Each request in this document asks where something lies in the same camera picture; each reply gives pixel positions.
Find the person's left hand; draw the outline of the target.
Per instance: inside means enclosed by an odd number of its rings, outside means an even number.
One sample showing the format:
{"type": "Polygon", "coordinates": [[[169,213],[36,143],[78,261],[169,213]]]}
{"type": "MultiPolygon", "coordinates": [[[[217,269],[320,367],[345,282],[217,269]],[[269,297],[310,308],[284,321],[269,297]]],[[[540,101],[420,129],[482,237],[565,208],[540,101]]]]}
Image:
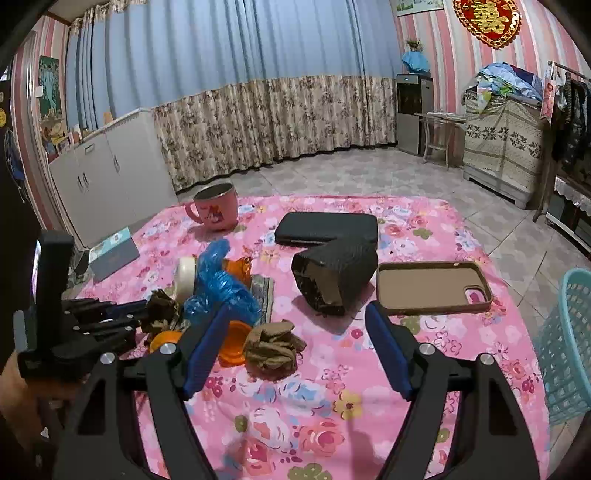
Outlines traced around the person's left hand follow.
{"type": "Polygon", "coordinates": [[[1,415],[26,453],[41,441],[52,401],[74,400],[81,383],[24,379],[13,351],[1,374],[1,415]]]}

